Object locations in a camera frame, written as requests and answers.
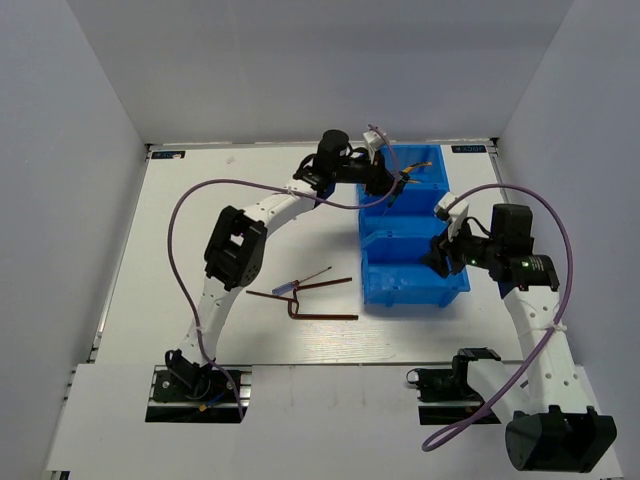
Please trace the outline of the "green black screwdriver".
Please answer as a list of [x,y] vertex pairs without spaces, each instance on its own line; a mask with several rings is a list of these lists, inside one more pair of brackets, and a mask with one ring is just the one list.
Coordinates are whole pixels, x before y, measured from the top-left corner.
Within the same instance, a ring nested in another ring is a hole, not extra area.
[[389,196],[386,206],[384,210],[379,216],[378,223],[381,222],[382,218],[386,215],[389,209],[393,206],[397,198],[403,193],[405,185],[407,183],[407,175],[405,173],[399,174],[399,179],[397,181],[396,187],[394,188],[392,194]]

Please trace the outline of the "yellow pliers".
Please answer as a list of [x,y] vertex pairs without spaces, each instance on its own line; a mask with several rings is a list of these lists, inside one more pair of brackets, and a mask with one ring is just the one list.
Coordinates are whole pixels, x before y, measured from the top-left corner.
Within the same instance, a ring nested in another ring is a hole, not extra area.
[[421,183],[421,180],[414,178],[414,175],[421,174],[432,166],[433,163],[429,161],[411,164],[401,171],[401,178],[407,184]]

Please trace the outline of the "brown hex key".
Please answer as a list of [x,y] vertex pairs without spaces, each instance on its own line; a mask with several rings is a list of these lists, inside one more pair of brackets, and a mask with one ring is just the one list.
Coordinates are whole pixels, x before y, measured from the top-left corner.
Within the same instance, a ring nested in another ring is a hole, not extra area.
[[258,291],[246,290],[245,293],[248,294],[248,295],[253,295],[253,296],[257,296],[257,297],[261,297],[261,298],[285,301],[287,303],[295,302],[294,298],[280,296],[280,295],[274,295],[274,294],[269,294],[269,293],[263,293],[263,292],[258,292]]
[[312,290],[312,289],[318,289],[318,288],[324,288],[324,287],[330,287],[330,286],[335,286],[335,285],[341,285],[341,284],[345,284],[345,283],[350,283],[350,282],[352,282],[352,280],[353,280],[352,277],[343,277],[343,278],[338,278],[338,279],[334,279],[334,280],[327,280],[327,281],[323,281],[323,282],[316,282],[316,283],[310,283],[310,284],[300,284],[300,285],[294,287],[294,289],[292,290],[292,297],[288,301],[289,302],[298,302],[297,294],[300,291]]
[[359,319],[356,314],[326,314],[326,313],[301,313],[299,303],[290,301],[287,305],[287,313],[294,320],[327,320],[327,321],[355,321]]

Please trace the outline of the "blue handled screwdriver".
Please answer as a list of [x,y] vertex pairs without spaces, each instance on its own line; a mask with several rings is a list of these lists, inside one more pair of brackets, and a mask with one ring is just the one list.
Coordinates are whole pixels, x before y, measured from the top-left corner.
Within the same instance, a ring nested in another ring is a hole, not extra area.
[[321,274],[323,274],[325,272],[328,272],[331,269],[332,269],[332,267],[329,266],[327,268],[324,268],[324,269],[322,269],[322,270],[320,270],[320,271],[318,271],[316,273],[313,273],[311,275],[308,275],[306,277],[303,277],[303,278],[300,278],[300,279],[294,279],[294,280],[291,280],[289,282],[286,282],[286,283],[284,283],[282,285],[279,285],[279,286],[273,288],[272,291],[271,291],[271,294],[272,295],[276,295],[276,296],[284,295],[285,293],[288,293],[288,292],[294,290],[300,284],[305,283],[306,281],[311,280],[311,279],[313,279],[313,278],[315,278],[315,277],[317,277],[317,276],[319,276],[319,275],[321,275]]

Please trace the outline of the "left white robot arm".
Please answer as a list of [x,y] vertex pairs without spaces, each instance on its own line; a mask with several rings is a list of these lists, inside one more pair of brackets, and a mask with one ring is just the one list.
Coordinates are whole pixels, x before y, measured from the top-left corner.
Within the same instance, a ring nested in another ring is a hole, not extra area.
[[363,146],[355,148],[345,132],[326,131],[284,186],[265,186],[266,198],[221,210],[203,255],[202,294],[199,299],[185,296],[191,324],[179,346],[165,354],[168,371],[188,398],[209,392],[220,334],[236,298],[260,273],[270,235],[321,204],[332,206],[330,197],[339,184],[364,186],[376,203],[394,194],[400,172],[387,169],[382,153],[389,140],[375,126],[363,138]]

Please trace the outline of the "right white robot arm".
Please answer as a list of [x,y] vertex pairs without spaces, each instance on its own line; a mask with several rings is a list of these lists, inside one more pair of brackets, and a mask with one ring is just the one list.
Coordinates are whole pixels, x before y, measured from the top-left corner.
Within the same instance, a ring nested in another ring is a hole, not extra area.
[[459,350],[452,360],[453,390],[479,396],[468,419],[432,435],[432,451],[473,422],[494,415],[505,426],[505,446],[519,471],[589,473],[617,436],[614,419],[597,412],[578,375],[561,317],[566,307],[553,261],[533,251],[533,214],[522,205],[497,204],[491,227],[476,236],[468,204],[448,194],[435,208],[446,229],[431,240],[423,263],[438,275],[467,266],[486,270],[498,285],[516,329],[523,362],[509,372],[489,348]]

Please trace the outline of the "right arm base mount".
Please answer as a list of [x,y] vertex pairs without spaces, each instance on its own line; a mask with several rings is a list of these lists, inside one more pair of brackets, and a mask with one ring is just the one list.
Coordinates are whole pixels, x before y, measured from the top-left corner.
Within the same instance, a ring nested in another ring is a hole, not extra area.
[[477,392],[455,383],[451,368],[415,368],[405,378],[417,391],[422,426],[452,425],[470,418],[484,404]]

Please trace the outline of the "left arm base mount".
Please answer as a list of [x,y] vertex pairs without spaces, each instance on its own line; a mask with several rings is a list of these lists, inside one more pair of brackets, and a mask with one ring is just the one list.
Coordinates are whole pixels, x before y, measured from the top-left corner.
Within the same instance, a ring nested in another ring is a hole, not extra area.
[[247,413],[252,373],[250,370],[229,369],[238,389],[237,402],[229,380],[218,370],[209,371],[209,376],[188,393],[186,387],[167,368],[154,371],[145,413],[146,423],[171,424],[239,424]]

